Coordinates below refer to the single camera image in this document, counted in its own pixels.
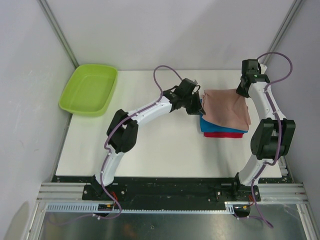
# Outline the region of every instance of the lime green basin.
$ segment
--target lime green basin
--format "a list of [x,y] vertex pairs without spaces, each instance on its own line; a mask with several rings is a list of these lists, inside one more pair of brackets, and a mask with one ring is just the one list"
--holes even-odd
[[111,101],[118,71],[107,65],[85,64],[72,74],[59,100],[59,106],[72,114],[103,115]]

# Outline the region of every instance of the red cloth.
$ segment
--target red cloth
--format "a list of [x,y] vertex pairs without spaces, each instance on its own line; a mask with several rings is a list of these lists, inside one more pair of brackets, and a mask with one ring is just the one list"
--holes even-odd
[[230,138],[241,139],[244,134],[241,132],[204,132],[206,138]]

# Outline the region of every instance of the folded cloth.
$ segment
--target folded cloth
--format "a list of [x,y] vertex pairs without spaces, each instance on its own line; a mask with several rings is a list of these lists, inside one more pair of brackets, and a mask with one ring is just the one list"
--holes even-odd
[[213,123],[210,123],[203,119],[203,116],[200,115],[200,129],[203,133],[241,133],[245,134],[248,131],[242,131],[238,129],[233,129],[229,127],[218,126]]
[[244,134],[240,132],[204,132],[206,138],[230,138],[241,139]]
[[204,90],[202,107],[204,120],[231,129],[248,131],[251,120],[246,99],[236,89]]

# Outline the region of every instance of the gray wall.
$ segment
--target gray wall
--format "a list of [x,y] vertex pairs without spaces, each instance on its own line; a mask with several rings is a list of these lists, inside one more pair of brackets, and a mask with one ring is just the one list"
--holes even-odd
[[79,64],[239,69],[270,46],[293,0],[48,0]]
[[18,240],[57,156],[74,68],[36,0],[2,1],[0,23],[0,239]]
[[[278,105],[296,131],[287,155],[297,182],[303,182],[320,225],[320,1],[305,1],[278,49],[290,57],[293,73],[272,87]],[[274,56],[268,65],[270,80],[287,74],[289,64]]]

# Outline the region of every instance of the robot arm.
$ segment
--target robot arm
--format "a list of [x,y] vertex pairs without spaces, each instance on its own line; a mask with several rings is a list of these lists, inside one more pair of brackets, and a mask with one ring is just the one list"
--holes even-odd
[[[272,163],[278,147],[279,124],[275,117],[278,114],[281,121],[281,145],[279,157],[285,156],[294,135],[296,128],[293,120],[287,120],[286,116],[280,111],[270,88],[266,86],[270,80],[266,74],[261,74],[258,60],[248,59],[242,61],[242,77],[236,92],[246,98],[252,98],[257,109],[260,124],[252,136],[250,147],[252,155],[247,164],[239,172],[239,182],[242,185],[250,186],[253,178],[266,163]],[[260,176],[254,180],[254,185],[258,184]]]
[[[102,181],[105,186],[113,182],[115,172],[122,157],[136,144],[139,127],[142,127],[161,115],[171,113],[181,107],[184,107],[189,115],[205,113],[200,103],[199,88],[200,86],[197,85],[196,82],[185,78],[181,81],[179,86],[174,86],[169,90],[165,90],[160,100],[155,100],[133,111],[124,112],[120,109],[115,113],[107,130],[108,136],[121,121],[129,116],[133,116],[115,130],[109,143],[105,147],[106,149],[109,149],[108,160],[102,170]],[[95,175],[99,184],[101,184],[100,174],[101,172]]]

